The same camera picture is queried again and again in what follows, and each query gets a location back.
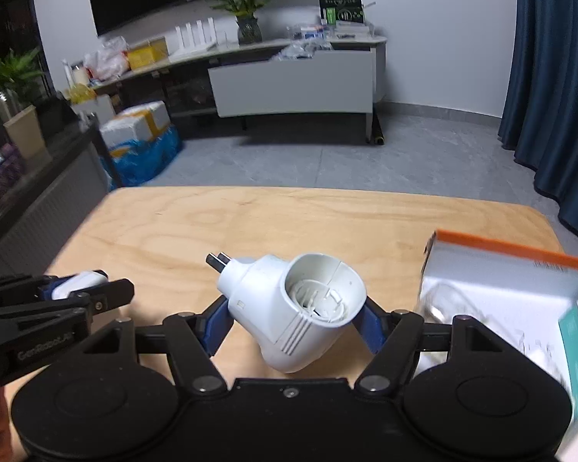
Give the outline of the blue plastic bag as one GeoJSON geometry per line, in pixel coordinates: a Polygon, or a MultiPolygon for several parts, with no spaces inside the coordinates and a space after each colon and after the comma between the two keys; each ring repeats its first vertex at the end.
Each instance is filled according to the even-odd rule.
{"type": "Polygon", "coordinates": [[[182,139],[174,125],[170,125],[151,141],[128,140],[109,155],[118,171],[122,187],[138,187],[162,173],[181,152],[182,139]]]}

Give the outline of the white yellow floor box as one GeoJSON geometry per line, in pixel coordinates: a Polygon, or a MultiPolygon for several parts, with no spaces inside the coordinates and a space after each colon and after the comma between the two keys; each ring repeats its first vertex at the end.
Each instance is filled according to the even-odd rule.
{"type": "Polygon", "coordinates": [[[100,129],[113,157],[121,157],[132,142],[150,142],[161,136],[171,120],[164,101],[152,101],[122,110],[100,129]]]}

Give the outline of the white usb charger cube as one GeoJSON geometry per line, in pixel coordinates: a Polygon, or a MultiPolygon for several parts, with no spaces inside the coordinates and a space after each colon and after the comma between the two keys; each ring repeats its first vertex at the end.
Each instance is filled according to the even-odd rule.
{"type": "Polygon", "coordinates": [[[107,282],[107,275],[103,271],[82,271],[67,278],[59,278],[57,281],[53,281],[47,289],[47,299],[66,299],[72,292],[94,288],[107,282]]]}

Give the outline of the orange white cardboard box lid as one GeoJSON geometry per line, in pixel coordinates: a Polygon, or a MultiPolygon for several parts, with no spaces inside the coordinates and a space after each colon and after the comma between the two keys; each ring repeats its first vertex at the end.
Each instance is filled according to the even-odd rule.
{"type": "Polygon", "coordinates": [[[472,316],[571,386],[559,322],[578,301],[577,256],[442,229],[425,253],[418,313],[472,316]]]}

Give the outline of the white tv console cabinet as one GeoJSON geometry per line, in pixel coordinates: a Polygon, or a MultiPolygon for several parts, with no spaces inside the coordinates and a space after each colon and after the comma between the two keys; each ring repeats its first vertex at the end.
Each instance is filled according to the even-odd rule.
{"type": "Polygon", "coordinates": [[[207,50],[182,49],[144,68],[95,85],[97,93],[116,93],[126,106],[132,82],[153,78],[164,102],[186,91],[187,75],[196,68],[211,87],[202,107],[172,110],[174,117],[215,113],[221,118],[287,114],[361,114],[364,139],[382,145],[377,104],[384,97],[386,38],[330,38],[332,48],[309,59],[273,60],[293,44],[287,38],[251,45],[228,43],[207,50]]]}

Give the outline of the white router with antennas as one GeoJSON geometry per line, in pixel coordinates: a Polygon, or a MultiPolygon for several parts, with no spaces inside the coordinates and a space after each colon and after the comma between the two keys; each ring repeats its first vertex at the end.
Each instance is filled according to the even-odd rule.
{"type": "Polygon", "coordinates": [[[177,49],[169,55],[170,60],[179,60],[183,57],[199,52],[207,52],[218,45],[218,37],[213,18],[207,22],[197,20],[195,25],[190,22],[175,27],[177,49]]]}

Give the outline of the white plastic bag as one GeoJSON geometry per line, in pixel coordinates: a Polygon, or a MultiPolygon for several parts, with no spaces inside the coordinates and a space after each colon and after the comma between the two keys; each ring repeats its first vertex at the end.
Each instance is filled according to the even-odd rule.
{"type": "Polygon", "coordinates": [[[103,41],[100,49],[84,56],[83,66],[99,81],[120,77],[130,69],[127,49],[123,37],[103,41]]]}

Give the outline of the black side cabinet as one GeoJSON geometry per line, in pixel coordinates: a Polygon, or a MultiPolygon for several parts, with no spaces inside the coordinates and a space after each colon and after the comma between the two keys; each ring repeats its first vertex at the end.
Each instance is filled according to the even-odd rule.
{"type": "Polygon", "coordinates": [[[44,273],[117,176],[98,119],[67,124],[0,201],[0,275],[44,273]]]}

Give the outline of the blue curtain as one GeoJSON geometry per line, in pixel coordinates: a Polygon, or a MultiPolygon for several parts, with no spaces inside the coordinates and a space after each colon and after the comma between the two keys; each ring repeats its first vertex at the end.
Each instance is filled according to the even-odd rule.
{"type": "Polygon", "coordinates": [[[578,236],[578,0],[517,0],[498,137],[578,236]]]}

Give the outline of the purple storage box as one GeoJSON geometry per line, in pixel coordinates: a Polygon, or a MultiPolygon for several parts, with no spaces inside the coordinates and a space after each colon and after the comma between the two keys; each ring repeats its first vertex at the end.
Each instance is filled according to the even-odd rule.
{"type": "Polygon", "coordinates": [[[2,147],[3,160],[0,163],[0,200],[20,180],[25,172],[25,160],[19,150],[11,145],[2,147]]]}

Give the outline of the black green display box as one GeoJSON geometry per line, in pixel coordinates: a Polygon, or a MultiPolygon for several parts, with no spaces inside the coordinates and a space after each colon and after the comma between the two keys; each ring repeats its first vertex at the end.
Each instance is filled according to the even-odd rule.
{"type": "Polygon", "coordinates": [[[362,0],[318,0],[321,23],[364,24],[364,5],[362,0]]]}

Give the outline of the white plug-in vaporizer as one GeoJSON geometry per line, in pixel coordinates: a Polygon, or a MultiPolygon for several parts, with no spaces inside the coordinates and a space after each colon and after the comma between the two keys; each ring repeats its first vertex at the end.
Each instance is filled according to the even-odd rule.
{"type": "Polygon", "coordinates": [[[266,364],[283,373],[298,372],[327,353],[366,302],[360,275],[324,253],[291,261],[210,253],[205,261],[219,273],[217,289],[230,316],[254,337],[266,364]]]}

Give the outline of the yellow cardboard box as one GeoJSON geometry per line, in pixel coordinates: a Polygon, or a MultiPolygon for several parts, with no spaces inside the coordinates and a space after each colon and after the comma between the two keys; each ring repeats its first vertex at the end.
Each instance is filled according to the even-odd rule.
{"type": "Polygon", "coordinates": [[[148,40],[138,45],[130,46],[126,52],[131,70],[151,66],[168,57],[168,47],[165,37],[148,40]]]}

